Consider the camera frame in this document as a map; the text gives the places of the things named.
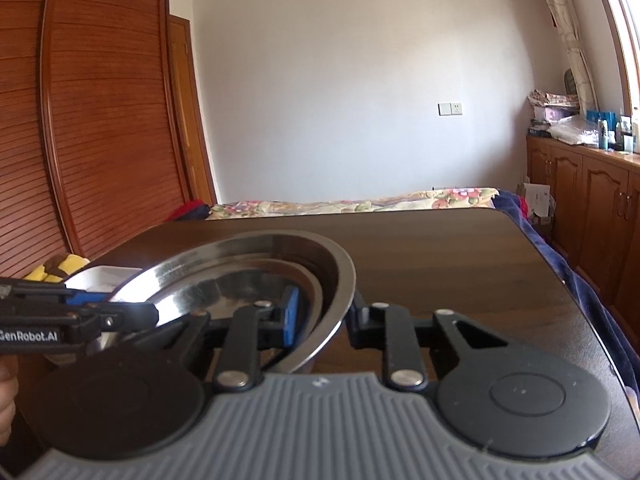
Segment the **person's left hand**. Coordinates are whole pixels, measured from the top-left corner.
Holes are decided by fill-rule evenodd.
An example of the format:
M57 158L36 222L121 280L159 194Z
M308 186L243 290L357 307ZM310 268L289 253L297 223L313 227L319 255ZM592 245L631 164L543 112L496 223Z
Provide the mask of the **person's left hand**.
M0 446L10 438L18 393L18 362L16 356L2 356L0 362Z

